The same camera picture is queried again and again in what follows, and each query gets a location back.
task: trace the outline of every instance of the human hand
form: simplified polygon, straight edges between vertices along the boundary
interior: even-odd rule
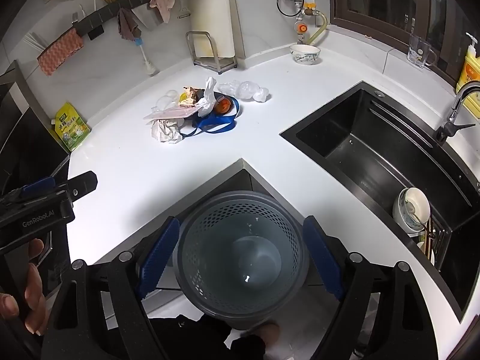
[[[40,239],[32,239],[28,244],[28,257],[33,259],[43,250],[43,242]],[[45,304],[45,297],[42,293],[42,279],[37,267],[29,264],[27,274],[27,285],[25,288],[25,300],[28,307],[32,309],[25,319],[25,326],[30,333],[42,335],[47,327],[49,312]],[[18,316],[18,304],[15,298],[9,294],[0,293],[0,315],[5,318]]]

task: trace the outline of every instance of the green seasoning packet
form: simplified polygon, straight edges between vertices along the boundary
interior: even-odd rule
[[[65,103],[55,116],[55,132],[72,152],[90,133],[90,128],[70,103]]]

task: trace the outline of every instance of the brown window frame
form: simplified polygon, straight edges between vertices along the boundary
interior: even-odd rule
[[[431,66],[430,69],[454,87],[457,85],[457,80],[453,77],[458,75],[458,72],[456,72],[453,65],[449,63],[449,59],[454,49],[454,43],[458,40],[458,37],[456,38],[454,33],[455,17],[458,15],[458,10],[454,0],[446,0],[446,4],[447,14],[442,49],[433,50],[438,57],[441,57],[448,63],[446,69],[448,74],[438,68],[436,64]],[[366,36],[371,36],[405,54],[408,52],[410,33],[382,20],[350,11],[347,0],[330,0],[330,17],[330,21],[334,25],[362,33]],[[429,25],[430,0],[416,0],[414,34],[426,39]]]

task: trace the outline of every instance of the faucet handle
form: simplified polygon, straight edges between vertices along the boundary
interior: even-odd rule
[[[464,128],[473,127],[473,126],[475,126],[475,123],[456,125],[456,124],[453,124],[452,122],[447,122],[445,123],[445,125],[440,126],[436,130],[435,132],[436,138],[438,142],[445,143],[445,141],[447,140],[447,137],[453,137],[453,135],[455,135],[457,131],[463,130]]]

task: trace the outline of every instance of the black sink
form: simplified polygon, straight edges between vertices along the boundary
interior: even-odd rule
[[[433,136],[416,115],[364,82],[282,133],[395,233],[460,318],[479,269],[479,187],[455,151]],[[407,187],[420,188],[430,201],[435,268],[392,218],[394,199]]]

